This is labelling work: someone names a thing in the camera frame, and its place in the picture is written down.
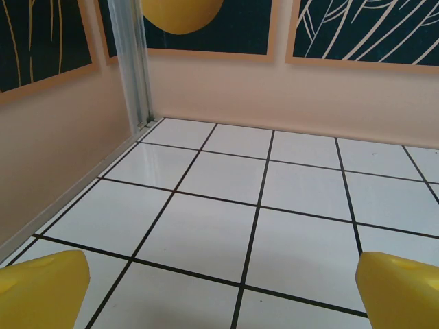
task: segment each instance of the beige wall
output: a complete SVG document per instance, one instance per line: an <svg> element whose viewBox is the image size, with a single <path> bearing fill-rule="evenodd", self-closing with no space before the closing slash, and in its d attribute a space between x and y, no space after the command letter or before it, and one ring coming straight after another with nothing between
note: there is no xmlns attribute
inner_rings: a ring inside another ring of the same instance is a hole
<svg viewBox="0 0 439 329"><path fill-rule="evenodd" d="M99 72L0 107L0 245L130 137L119 67L85 2Z"/></svg>
<svg viewBox="0 0 439 329"><path fill-rule="evenodd" d="M150 58L164 116L439 148L439 77L285 64L292 0L281 0L274 64Z"/></svg>

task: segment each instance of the yellow plastic part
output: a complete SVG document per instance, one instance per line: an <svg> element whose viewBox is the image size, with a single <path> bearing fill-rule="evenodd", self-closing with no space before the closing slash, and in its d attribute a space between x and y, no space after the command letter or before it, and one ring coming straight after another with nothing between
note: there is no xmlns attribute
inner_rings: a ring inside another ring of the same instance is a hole
<svg viewBox="0 0 439 329"><path fill-rule="evenodd" d="M0 269L0 328L73 328L89 281L79 250Z"/></svg>
<svg viewBox="0 0 439 329"><path fill-rule="evenodd" d="M224 0L142 0L143 15L159 29L188 34L209 24Z"/></svg>
<svg viewBox="0 0 439 329"><path fill-rule="evenodd" d="M364 252L356 279L374 329L439 328L439 268Z"/></svg>

